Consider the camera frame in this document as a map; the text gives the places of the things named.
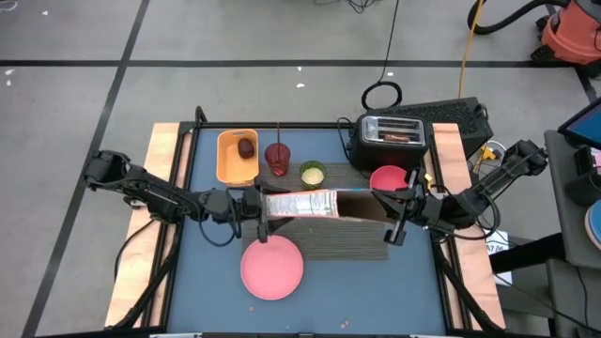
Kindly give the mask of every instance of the gray placemat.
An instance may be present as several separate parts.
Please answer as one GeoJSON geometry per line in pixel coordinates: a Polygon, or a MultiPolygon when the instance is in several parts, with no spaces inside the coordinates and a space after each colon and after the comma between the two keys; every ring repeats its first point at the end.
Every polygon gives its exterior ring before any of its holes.
{"type": "MultiPolygon", "coordinates": [[[[369,181],[350,164],[324,163],[326,179],[323,188],[368,188],[369,181]]],[[[266,164],[259,167],[259,176],[269,184],[293,192],[302,191],[300,164],[290,163],[288,174],[274,176],[266,164]]],[[[374,222],[341,222],[325,219],[294,220],[277,232],[292,240],[304,259],[310,260],[384,260],[388,245],[384,243],[384,226],[374,222]]],[[[242,245],[246,249],[256,240],[256,223],[245,223],[242,245]]]]}

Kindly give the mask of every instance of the brown food item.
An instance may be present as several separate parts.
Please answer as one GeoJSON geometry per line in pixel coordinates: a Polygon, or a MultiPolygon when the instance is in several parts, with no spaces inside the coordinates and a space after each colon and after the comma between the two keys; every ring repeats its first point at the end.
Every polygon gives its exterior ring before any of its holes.
{"type": "Polygon", "coordinates": [[[250,159],[254,156],[253,142],[247,138],[238,141],[238,153],[243,159],[250,159]]]}

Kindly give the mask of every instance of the toaster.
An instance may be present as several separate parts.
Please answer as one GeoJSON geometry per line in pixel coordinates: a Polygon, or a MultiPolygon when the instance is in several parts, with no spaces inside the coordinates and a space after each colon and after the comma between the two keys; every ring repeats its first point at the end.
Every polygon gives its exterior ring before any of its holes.
{"type": "Polygon", "coordinates": [[[358,170],[374,171],[383,165],[420,166],[433,131],[432,124],[420,118],[368,112],[350,134],[350,163],[358,170]]]}

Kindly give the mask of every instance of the gray floor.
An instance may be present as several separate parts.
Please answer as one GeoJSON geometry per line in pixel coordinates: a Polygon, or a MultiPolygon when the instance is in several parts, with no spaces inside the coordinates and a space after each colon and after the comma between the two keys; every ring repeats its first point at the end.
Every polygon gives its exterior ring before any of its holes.
{"type": "MultiPolygon", "coordinates": [[[[460,60],[471,0],[401,0],[394,60],[460,60]]],[[[490,1],[483,23],[521,1],[490,1]]],[[[0,12],[2,60],[114,60],[123,54],[141,0],[30,0],[0,12]]],[[[311,0],[151,0],[132,60],[381,59],[394,2],[356,14],[311,0]]],[[[470,59],[523,61],[537,46],[534,20],[477,37],[470,59]]],[[[0,336],[20,336],[61,228],[116,68],[15,67],[0,63],[0,336]],[[14,69],[11,74],[5,71],[14,69]]],[[[360,96],[378,67],[128,68],[102,148],[142,163],[155,122],[190,120],[201,104],[212,121],[333,121],[362,113],[360,96]]],[[[459,68],[389,68],[404,103],[453,99],[459,68]]],[[[592,82],[601,90],[601,82],[592,82]]],[[[464,96],[490,113],[495,140],[543,144],[588,104],[573,69],[474,68],[464,96]]],[[[390,104],[383,89],[370,104],[390,104]]],[[[523,178],[499,204],[502,229],[540,238],[559,230],[548,173],[523,178]]],[[[112,268],[130,211],[114,194],[86,192],[37,334],[101,329],[112,268]]],[[[532,323],[509,320],[531,330],[532,323]]]]}

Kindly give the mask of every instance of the pink plate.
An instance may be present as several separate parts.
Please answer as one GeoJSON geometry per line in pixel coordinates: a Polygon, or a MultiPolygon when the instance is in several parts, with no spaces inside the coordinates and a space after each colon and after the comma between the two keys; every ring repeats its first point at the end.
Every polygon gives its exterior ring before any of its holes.
{"type": "Polygon", "coordinates": [[[369,188],[389,192],[394,192],[399,188],[406,188],[406,174],[405,169],[394,165],[381,166],[370,177],[369,188]]]}
{"type": "Polygon", "coordinates": [[[242,256],[240,274],[246,288],[262,300],[280,300],[299,286],[302,255],[288,238],[273,235],[254,241],[242,256]]]}

